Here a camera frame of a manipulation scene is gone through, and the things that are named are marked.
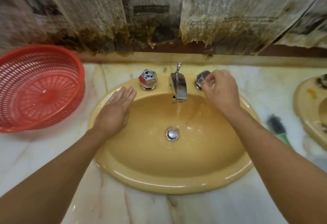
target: green brush handle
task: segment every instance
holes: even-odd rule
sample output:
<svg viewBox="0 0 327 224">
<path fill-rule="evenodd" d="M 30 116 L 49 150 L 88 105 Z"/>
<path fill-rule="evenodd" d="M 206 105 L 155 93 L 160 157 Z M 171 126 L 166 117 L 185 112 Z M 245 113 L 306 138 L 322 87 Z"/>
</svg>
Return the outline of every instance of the green brush handle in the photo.
<svg viewBox="0 0 327 224">
<path fill-rule="evenodd" d="M 286 145 L 288 145 L 290 148 L 292 148 L 294 150 L 294 148 L 292 147 L 292 145 L 289 143 L 287 135 L 285 133 L 283 134 L 277 134 L 276 137 L 278 139 L 280 139 L 282 142 L 284 142 Z"/>
</svg>

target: sink basin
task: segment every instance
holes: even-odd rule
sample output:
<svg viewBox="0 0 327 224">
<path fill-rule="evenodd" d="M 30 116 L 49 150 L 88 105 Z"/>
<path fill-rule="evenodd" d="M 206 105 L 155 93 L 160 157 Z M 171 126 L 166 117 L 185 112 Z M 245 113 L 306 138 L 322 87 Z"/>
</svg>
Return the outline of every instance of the sink basin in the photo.
<svg viewBox="0 0 327 224">
<path fill-rule="evenodd" d="M 168 84 L 169 73 L 158 74 L 154 90 L 145 91 L 138 79 L 108 92 L 92 113 L 89 128 L 113 91 L 133 86 L 128 126 L 109 139 L 96 162 L 110 175 L 134 188 L 162 194 L 190 194 L 227 185 L 252 168 L 252 162 L 233 128 L 184 74 L 187 101 L 177 103 Z M 241 105 L 259 121 L 245 99 Z M 166 132 L 174 128 L 177 139 Z"/>
<path fill-rule="evenodd" d="M 327 91 L 318 79 L 312 77 L 298 85 L 293 107 L 304 130 L 327 151 Z"/>
</svg>

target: red plastic basket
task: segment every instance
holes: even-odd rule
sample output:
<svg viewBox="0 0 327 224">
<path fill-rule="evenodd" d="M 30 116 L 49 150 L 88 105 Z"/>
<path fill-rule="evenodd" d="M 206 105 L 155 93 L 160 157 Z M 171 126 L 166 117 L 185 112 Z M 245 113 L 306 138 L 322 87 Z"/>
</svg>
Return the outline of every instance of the red plastic basket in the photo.
<svg viewBox="0 0 327 224">
<path fill-rule="evenodd" d="M 61 122 L 80 105 L 84 68 L 71 51 L 31 45 L 0 57 L 0 132 L 35 130 Z"/>
</svg>

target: marble countertop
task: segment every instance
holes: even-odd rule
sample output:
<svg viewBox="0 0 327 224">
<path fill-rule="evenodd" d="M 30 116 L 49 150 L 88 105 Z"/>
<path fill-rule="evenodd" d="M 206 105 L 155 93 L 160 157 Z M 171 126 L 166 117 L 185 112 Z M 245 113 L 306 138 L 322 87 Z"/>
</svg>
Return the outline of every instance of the marble countertop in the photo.
<svg viewBox="0 0 327 224">
<path fill-rule="evenodd" d="M 61 123 L 38 131 L 0 134 L 0 196 L 76 142 L 87 130 L 97 101 L 114 86 L 136 78 L 144 69 L 174 72 L 176 64 L 84 64 L 86 93 L 80 107 Z M 268 115 L 282 119 L 294 149 L 303 156 L 326 156 L 307 137 L 296 117 L 292 98 L 304 79 L 326 73 L 325 68 L 183 65 L 181 73 L 227 69 L 240 94 L 267 127 Z M 232 184 L 210 192 L 164 196 L 141 192 L 88 167 L 63 224 L 276 224 L 287 223 L 269 196 L 256 169 Z"/>
</svg>

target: hand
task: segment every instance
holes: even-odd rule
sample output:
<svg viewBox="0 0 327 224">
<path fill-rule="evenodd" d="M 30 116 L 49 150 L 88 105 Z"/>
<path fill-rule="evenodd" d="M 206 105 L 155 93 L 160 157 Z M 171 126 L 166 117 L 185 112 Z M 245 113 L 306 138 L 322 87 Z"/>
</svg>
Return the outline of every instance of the hand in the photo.
<svg viewBox="0 0 327 224">
<path fill-rule="evenodd" d="M 215 86 L 210 87 L 208 82 L 214 83 Z M 215 70 L 210 73 L 205 81 L 201 82 L 201 88 L 207 100 L 223 115 L 240 108 L 237 84 L 226 70 Z"/>
<path fill-rule="evenodd" d="M 111 96 L 111 101 L 102 108 L 93 125 L 93 129 L 101 132 L 105 139 L 118 134 L 127 126 L 129 118 L 128 107 L 136 96 L 136 90 L 133 87 L 122 87 L 115 91 Z"/>
</svg>

